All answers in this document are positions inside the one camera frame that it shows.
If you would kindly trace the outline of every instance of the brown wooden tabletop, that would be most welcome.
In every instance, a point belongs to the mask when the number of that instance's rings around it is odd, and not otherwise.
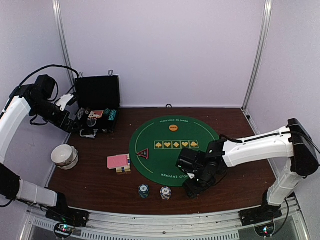
[[[172,187],[171,199],[162,200],[162,185],[146,179],[132,164],[128,174],[118,175],[107,168],[108,156],[129,153],[136,129],[149,120],[168,115],[199,119],[218,134],[231,138],[253,135],[247,119],[236,108],[121,108],[114,133],[99,133],[96,139],[71,135],[68,144],[77,148],[79,163],[71,170],[56,168],[49,189],[64,193],[71,207],[120,214],[212,213],[261,204],[264,191],[275,182],[267,160],[229,168],[225,179],[198,199],[188,198],[182,187]],[[145,199],[138,194],[141,184],[150,188]]]

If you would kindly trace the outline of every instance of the white wall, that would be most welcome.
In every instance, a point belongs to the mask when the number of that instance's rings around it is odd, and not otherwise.
[[[264,0],[60,1],[72,66],[120,75],[123,107],[240,107]]]
[[[0,108],[3,109],[10,93],[28,74],[48,64],[64,63],[51,0],[0,1],[0,53]],[[64,69],[45,70],[40,74],[55,78],[60,93],[70,88]],[[31,126],[29,119],[26,117],[14,136],[5,165],[23,179],[44,187],[52,167],[51,151],[67,134],[50,124]],[[7,202],[0,196],[0,205]],[[26,209],[19,202],[0,208],[1,239],[17,239]]]
[[[320,2],[274,1],[249,113],[262,133],[297,118],[320,146],[319,96]],[[284,163],[276,163],[280,171]],[[320,171],[303,180],[296,194],[311,239],[320,239]]]

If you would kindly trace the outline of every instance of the dealer triangle marker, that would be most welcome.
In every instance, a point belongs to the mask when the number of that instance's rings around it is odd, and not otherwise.
[[[137,152],[136,153],[139,157],[142,157],[144,159],[149,159],[149,148],[145,149],[145,150],[142,150],[140,152]]]

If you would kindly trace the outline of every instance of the poker table mat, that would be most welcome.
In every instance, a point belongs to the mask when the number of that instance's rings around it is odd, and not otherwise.
[[[218,134],[204,122],[187,116],[163,116],[146,122],[132,135],[130,161],[147,179],[181,187],[188,175],[176,167],[182,148],[207,150]]]

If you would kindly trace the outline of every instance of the poker chip set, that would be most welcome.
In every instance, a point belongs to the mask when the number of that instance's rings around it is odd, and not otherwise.
[[[149,186],[147,184],[141,184],[138,188],[138,192],[141,198],[146,199],[149,196]],[[171,189],[164,186],[160,189],[160,196],[163,200],[169,200],[171,198]]]

